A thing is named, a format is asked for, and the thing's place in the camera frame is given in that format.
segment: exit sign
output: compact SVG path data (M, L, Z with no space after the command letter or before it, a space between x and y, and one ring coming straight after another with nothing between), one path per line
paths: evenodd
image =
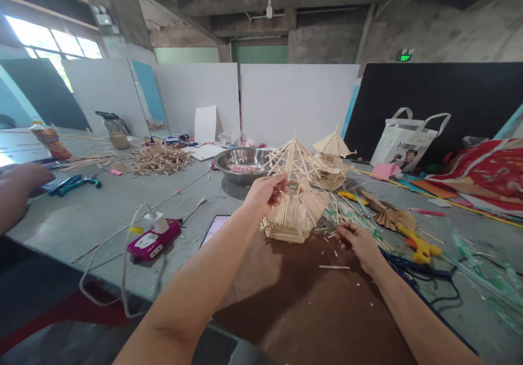
M410 61L410 58L412 57L411 54L400 54L398 57L398 62L405 63Z

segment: stainless steel bowl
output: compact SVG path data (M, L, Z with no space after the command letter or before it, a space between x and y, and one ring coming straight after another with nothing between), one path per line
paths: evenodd
M260 169L269 160L268 155L272 151L269 149L256 147L238 147L225 150L214 157L214 164L220 169L225 177L235 184L241 186L252 185L257 178L266 176L271 170L271 165L267 165L262 171L256 173L237 173L230 170L232 165L253 165Z

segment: orange paper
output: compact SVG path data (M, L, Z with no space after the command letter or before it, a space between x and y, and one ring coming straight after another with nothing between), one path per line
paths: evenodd
M459 195L457 193L441 189L438 186L431 184L426 180L409 180L409 181L411 183L413 183L414 185L420 187L421 189L424 189L430 193L433 193L434 195L436 195L442 199L450 199L453 197L459 197Z

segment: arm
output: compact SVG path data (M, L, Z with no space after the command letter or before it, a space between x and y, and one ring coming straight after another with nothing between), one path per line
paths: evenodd
M173 276L114 364L190 364L265 215L288 192L285 173L256 180L243 205Z
M355 223L338 225L341 248L352 249L372 276L418 364L481 364L389 266L372 234Z
M23 218L31 191L54 180L54 175L37 163L12 165L0 174L0 235Z

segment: work table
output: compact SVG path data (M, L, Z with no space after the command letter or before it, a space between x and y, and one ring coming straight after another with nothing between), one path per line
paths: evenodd
M59 130L59 133L103 138L101 135L93 136L92 133L83 131ZM6 132L1 132L0 141L5 142L8 138L12 144L13 140L25 141L28 136L33 138L26 133L6 135ZM108 142L88 139L60 137L60 140L75 156L101 152L111 147ZM48 157L47 150L41 148L36 154L30 153L29 150L10 153L12 150L0 150L0 157L4 158L3 164L8 156L11 156L12 160L29 160L28 156L31 156L31 160ZM127 152L128 150L118 151L117 154L123 155ZM96 166L65 173L54 171L57 180L65 180L79 173L89 177L98 174L97 179L102 182L102 187L96 189L86 184L62 198L43 194L32 199L26 217L10 230L7 236L30 249L84 271L90 262L93 248L129 223L135 208L140 204L148 203L154 206L162 203L158 211L164 213L167 218L178 218L192 211L198 202L206 197L208 201L184 222L181 232L184 238L175 239L152 263L127 264L128 291L154 301L176 270L198 251L212 219L216 215L232 214L248 192L248 188L231 183L221 172L212 171L210 163L211 160L194 161L180 173L170 176L151 175L136 178L131 173L117 177ZM370 168L360 164L356 167L362 170ZM447 220L450 221L452 229L458 230L463 237L474 243L476 250L496 254L499 263L502 263L504 255L517 271L523 271L521 229L482 218L456 207L438 208L429 203L426 196L387 182L371 180L355 171L349 172L348 177L355 184L366 183L363 185L365 190L398 209L416 207L444 211L447 214L446 218L421 214L416 214L415 218L421 229L444 241L445 245L436 244L455 258L460 258L460 255L452 242ZM123 230L99 250L91 271L94 276L117 286L120 286L121 281L126 233L127 230ZM382 236L398 251L404 252L404 257L411 257L412 250L399 234L384 229ZM445 261L435 258L434 268L449 270L450 267ZM438 296L454 295L452 287L446 282L439 282L437 289L434 288L433 282L418 282L421 292L429 301ZM479 292L471 287L463 275L456 274L455 283L461 293L463 304L454 307L456 301L442 301L436 308L446 308L442 312L443 317L482 355L513 362L519 355L517 336L497 321L497 317L482 300Z

